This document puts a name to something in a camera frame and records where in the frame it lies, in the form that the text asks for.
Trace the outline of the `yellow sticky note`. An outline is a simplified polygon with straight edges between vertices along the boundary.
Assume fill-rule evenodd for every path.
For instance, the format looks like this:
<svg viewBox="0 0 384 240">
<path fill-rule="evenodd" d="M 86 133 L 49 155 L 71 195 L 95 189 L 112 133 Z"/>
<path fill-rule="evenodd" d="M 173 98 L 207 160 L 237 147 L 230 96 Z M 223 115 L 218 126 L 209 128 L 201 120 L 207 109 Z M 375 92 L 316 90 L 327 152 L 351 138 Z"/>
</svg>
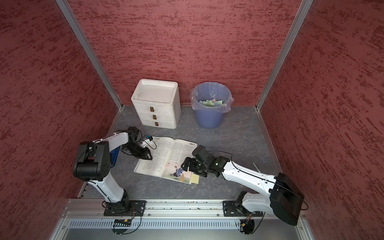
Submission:
<svg viewBox="0 0 384 240">
<path fill-rule="evenodd" d="M 191 184 L 198 184 L 199 180 L 200 180 L 200 176 L 195 174 L 191 175 L 191 178 L 190 178 Z"/>
</svg>

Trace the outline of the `magazine book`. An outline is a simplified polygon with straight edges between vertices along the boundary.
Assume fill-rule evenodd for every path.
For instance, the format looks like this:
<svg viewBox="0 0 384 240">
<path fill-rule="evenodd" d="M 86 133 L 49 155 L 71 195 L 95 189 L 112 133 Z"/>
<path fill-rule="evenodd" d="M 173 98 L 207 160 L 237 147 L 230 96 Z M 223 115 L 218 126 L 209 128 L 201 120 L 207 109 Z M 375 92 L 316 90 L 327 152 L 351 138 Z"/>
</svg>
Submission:
<svg viewBox="0 0 384 240">
<path fill-rule="evenodd" d="M 140 159 L 134 169 L 137 174 L 143 174 L 180 183 L 191 184 L 192 172 L 185 172 L 181 164 L 185 158 L 192 158 L 192 152 L 198 144 L 169 137 L 153 137 L 155 149 L 150 149 L 151 161 Z"/>
</svg>

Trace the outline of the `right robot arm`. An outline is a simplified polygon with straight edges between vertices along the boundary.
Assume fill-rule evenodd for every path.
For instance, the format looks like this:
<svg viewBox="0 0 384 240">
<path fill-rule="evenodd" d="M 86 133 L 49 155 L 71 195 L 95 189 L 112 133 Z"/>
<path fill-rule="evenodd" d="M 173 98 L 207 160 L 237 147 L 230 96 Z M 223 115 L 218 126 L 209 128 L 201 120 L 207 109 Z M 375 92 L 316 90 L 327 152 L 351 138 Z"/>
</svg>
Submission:
<svg viewBox="0 0 384 240">
<path fill-rule="evenodd" d="M 304 194 L 286 174 L 274 176 L 255 172 L 236 164 L 232 159 L 215 157 L 201 145 L 193 150 L 191 158 L 185 158 L 181 167 L 201 177 L 222 177 L 252 189 L 264 198 L 243 191 L 235 201 L 237 209 L 249 213 L 272 213 L 291 226 L 297 225 L 302 205 L 306 203 Z"/>
</svg>

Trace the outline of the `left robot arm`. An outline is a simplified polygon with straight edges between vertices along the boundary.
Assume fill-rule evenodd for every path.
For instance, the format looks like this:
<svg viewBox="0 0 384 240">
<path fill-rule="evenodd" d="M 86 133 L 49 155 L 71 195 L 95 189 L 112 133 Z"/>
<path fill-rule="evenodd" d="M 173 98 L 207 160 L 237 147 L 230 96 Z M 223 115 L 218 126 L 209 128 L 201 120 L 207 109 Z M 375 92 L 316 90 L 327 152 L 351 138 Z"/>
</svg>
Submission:
<svg viewBox="0 0 384 240">
<path fill-rule="evenodd" d="M 112 174 L 112 152 L 128 150 L 130 156 L 151 161 L 153 159 L 148 146 L 143 146 L 144 135 L 136 127 L 94 141 L 82 142 L 79 145 L 73 169 L 75 178 L 87 182 L 105 198 L 105 207 L 117 215 L 132 212 L 127 191 L 121 188 Z"/>
</svg>

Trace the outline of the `discarded sticky notes pile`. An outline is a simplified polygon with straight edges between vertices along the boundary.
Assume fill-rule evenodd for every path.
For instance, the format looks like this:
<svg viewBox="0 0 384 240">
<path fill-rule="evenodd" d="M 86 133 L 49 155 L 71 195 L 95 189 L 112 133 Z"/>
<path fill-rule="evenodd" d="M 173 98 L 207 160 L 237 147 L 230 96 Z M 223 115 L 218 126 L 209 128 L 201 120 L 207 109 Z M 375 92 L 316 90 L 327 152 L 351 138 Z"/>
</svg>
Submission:
<svg viewBox="0 0 384 240">
<path fill-rule="evenodd" d="M 205 106 L 205 107 L 219 107 L 223 105 L 223 101 L 217 101 L 216 99 L 212 100 L 206 100 L 206 101 L 199 101 L 199 104 Z"/>
</svg>

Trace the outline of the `white three-drawer box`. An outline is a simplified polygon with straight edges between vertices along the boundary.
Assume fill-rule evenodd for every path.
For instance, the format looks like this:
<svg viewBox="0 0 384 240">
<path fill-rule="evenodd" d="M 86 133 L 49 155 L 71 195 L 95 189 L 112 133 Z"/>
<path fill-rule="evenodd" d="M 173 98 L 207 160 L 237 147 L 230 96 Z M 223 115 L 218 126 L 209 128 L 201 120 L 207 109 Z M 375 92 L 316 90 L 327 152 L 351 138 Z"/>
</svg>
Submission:
<svg viewBox="0 0 384 240">
<path fill-rule="evenodd" d="M 131 101 L 144 126 L 177 128 L 181 115 L 177 82 L 141 79 Z"/>
</svg>

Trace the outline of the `blue trash bin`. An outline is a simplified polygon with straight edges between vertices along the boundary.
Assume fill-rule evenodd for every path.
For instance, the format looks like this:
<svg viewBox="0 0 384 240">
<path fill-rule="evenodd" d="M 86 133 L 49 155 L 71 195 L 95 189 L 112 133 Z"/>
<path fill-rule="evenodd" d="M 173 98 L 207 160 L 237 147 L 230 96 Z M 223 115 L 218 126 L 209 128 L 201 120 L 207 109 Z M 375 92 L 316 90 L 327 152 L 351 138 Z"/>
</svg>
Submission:
<svg viewBox="0 0 384 240">
<path fill-rule="evenodd" d="M 207 110 L 195 111 L 196 119 L 199 126 L 205 129 L 214 129 L 219 127 L 224 119 L 224 114 Z"/>
</svg>

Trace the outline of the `clear bin liner bag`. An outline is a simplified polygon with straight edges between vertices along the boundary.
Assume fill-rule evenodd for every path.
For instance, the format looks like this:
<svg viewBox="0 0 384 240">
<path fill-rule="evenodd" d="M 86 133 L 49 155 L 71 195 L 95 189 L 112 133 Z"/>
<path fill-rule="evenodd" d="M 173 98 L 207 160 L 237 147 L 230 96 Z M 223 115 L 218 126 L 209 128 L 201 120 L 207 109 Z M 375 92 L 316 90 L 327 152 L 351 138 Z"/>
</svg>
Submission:
<svg viewBox="0 0 384 240">
<path fill-rule="evenodd" d="M 222 101 L 221 105 L 218 106 L 205 106 L 201 102 Z M 235 99 L 231 91 L 223 84 L 216 82 L 204 82 L 196 85 L 190 92 L 191 106 L 194 111 L 211 111 L 218 113 L 228 113 L 231 110 L 231 106 Z"/>
</svg>

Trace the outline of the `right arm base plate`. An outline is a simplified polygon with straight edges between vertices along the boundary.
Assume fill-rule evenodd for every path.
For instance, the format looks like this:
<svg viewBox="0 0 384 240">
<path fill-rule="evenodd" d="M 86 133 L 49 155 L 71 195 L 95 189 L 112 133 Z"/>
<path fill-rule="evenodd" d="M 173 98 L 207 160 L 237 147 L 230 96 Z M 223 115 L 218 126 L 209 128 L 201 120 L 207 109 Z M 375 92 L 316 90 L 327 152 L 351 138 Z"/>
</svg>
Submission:
<svg viewBox="0 0 384 240">
<path fill-rule="evenodd" d="M 249 212 L 242 205 L 236 206 L 235 201 L 223 201 L 223 213 L 225 217 L 262 217 L 263 212 Z"/>
</svg>

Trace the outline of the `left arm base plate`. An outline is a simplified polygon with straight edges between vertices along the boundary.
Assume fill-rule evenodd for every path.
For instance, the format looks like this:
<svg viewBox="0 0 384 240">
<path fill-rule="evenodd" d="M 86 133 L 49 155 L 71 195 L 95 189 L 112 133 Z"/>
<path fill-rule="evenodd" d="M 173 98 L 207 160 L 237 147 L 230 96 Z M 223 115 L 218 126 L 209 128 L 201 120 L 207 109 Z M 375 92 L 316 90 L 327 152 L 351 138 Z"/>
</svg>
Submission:
<svg viewBox="0 0 384 240">
<path fill-rule="evenodd" d="M 104 216 L 106 217 L 136 217 L 142 216 L 146 208 L 146 201 L 135 200 L 130 201 L 127 206 L 123 203 L 108 203 L 102 202 L 104 210 Z"/>
</svg>

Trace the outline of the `aluminium front rail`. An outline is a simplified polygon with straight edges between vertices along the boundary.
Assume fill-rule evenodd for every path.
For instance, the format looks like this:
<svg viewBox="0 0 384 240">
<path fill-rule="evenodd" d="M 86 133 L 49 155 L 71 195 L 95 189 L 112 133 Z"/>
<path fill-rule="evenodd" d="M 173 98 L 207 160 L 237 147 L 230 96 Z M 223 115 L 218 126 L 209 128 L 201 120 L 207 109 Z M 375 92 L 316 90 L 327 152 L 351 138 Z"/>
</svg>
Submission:
<svg viewBox="0 0 384 240">
<path fill-rule="evenodd" d="M 68 200 L 62 219 L 104 219 L 103 199 Z M 223 200 L 146 199 L 142 219 L 225 219 Z"/>
</svg>

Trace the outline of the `left corner aluminium post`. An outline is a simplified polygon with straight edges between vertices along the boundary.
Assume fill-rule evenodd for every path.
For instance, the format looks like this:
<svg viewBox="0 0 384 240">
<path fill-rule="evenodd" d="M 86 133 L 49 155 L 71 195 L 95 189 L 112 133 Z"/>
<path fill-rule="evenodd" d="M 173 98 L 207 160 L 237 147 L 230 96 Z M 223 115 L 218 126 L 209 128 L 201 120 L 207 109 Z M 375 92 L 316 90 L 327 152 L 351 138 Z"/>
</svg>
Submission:
<svg viewBox="0 0 384 240">
<path fill-rule="evenodd" d="M 57 5 L 59 6 L 61 12 L 63 13 L 65 19 L 69 23 L 71 29 L 73 30 L 75 36 L 77 37 L 78 41 L 80 42 L 81 46 L 83 47 L 86 55 L 88 56 L 89 60 L 91 61 L 93 67 L 95 68 L 96 72 L 98 73 L 99 77 L 101 78 L 103 84 L 105 85 L 108 93 L 110 94 L 111 98 L 113 99 L 114 103 L 116 104 L 119 111 L 121 111 L 124 108 L 124 104 L 122 103 L 120 97 L 116 93 L 112 83 L 110 82 L 107 73 L 105 72 L 102 64 L 100 63 L 96 53 L 94 52 L 93 48 L 91 47 L 90 42 L 88 41 L 83 29 L 81 28 L 75 14 L 73 13 L 69 2 L 65 0 L 56 0 Z"/>
</svg>

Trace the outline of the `corner aluminium post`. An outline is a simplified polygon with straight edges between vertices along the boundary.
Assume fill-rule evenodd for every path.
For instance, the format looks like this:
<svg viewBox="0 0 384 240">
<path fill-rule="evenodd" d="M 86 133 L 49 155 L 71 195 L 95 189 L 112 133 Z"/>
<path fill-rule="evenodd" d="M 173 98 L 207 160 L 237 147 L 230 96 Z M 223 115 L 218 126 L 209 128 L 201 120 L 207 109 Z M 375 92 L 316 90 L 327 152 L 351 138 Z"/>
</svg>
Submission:
<svg viewBox="0 0 384 240">
<path fill-rule="evenodd" d="M 270 73 L 270 76 L 265 84 L 265 87 L 263 88 L 263 91 L 261 93 L 261 96 L 258 99 L 258 102 L 256 104 L 256 111 L 259 112 L 262 109 L 262 106 L 268 96 L 268 93 L 270 92 L 276 77 L 278 76 L 278 73 L 294 43 L 294 40 L 313 4 L 313 0 L 302 0 L 300 7 L 298 9 L 298 12 L 293 20 L 293 23 L 290 27 L 290 30 L 286 36 L 286 39 L 283 43 L 283 46 L 279 52 L 279 55 L 276 59 L 276 62 L 272 68 L 272 71 Z"/>
<path fill-rule="evenodd" d="M 116 104 L 119 111 L 121 111 L 124 108 L 124 104 L 122 103 L 120 97 L 116 93 L 112 83 L 110 82 L 107 73 L 105 72 L 102 64 L 100 63 L 96 53 L 94 52 L 93 48 L 91 47 L 90 42 L 88 41 L 83 29 L 81 28 L 75 14 L 73 13 L 69 2 L 65 0 L 56 0 L 57 5 L 59 6 L 61 12 L 63 13 L 65 19 L 69 23 L 71 29 L 73 30 L 75 36 L 77 37 L 78 41 L 80 42 L 81 46 L 83 47 L 86 55 L 88 56 L 89 60 L 91 61 L 93 67 L 95 68 L 96 72 L 98 73 L 99 77 L 101 78 L 103 84 L 105 85 L 108 93 L 110 94 L 111 98 L 113 99 L 114 103 Z"/>
</svg>

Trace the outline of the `right corner aluminium post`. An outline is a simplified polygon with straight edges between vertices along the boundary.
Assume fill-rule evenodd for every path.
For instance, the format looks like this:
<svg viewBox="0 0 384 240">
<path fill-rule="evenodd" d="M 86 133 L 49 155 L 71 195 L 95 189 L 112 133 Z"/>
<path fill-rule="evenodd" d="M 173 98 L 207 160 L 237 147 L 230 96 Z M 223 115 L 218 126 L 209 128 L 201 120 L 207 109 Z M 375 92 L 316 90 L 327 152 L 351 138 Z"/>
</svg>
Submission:
<svg viewBox="0 0 384 240">
<path fill-rule="evenodd" d="M 259 112 L 262 109 L 262 106 L 268 96 L 268 93 L 270 92 L 276 77 L 278 76 L 278 73 L 294 43 L 294 40 L 313 4 L 313 0 L 302 0 L 300 7 L 298 9 L 298 12 L 293 20 L 293 23 L 290 27 L 290 30 L 286 36 L 286 39 L 283 43 L 283 46 L 279 52 L 279 55 L 276 59 L 276 62 L 272 68 L 272 71 L 270 73 L 270 76 L 265 84 L 265 87 L 263 88 L 263 91 L 261 93 L 261 96 L 258 99 L 258 102 L 256 104 L 256 111 Z"/>
</svg>

